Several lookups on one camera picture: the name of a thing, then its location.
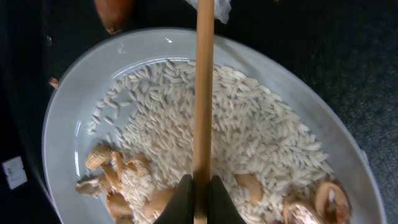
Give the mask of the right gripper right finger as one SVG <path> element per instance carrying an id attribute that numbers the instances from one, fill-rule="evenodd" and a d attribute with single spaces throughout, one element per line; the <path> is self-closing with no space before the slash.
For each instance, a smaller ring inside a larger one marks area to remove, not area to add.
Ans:
<path id="1" fill-rule="evenodd" d="M 246 224 L 218 175 L 212 176 L 208 188 L 208 224 Z"/>

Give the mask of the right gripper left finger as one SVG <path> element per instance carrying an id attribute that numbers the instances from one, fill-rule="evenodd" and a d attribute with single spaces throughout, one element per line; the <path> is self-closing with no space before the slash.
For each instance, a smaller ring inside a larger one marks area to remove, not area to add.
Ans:
<path id="1" fill-rule="evenodd" d="M 193 224 L 195 187 L 190 174 L 185 174 L 177 190 L 154 224 Z"/>

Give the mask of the white napkin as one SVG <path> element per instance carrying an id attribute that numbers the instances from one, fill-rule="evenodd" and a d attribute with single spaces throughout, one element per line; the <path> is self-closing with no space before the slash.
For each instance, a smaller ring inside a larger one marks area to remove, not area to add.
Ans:
<path id="1" fill-rule="evenodd" d="M 198 9 L 198 0 L 186 0 L 189 5 Z M 217 20 L 223 24 L 227 24 L 229 20 L 229 12 L 231 11 L 231 0 L 214 0 L 214 15 Z"/>

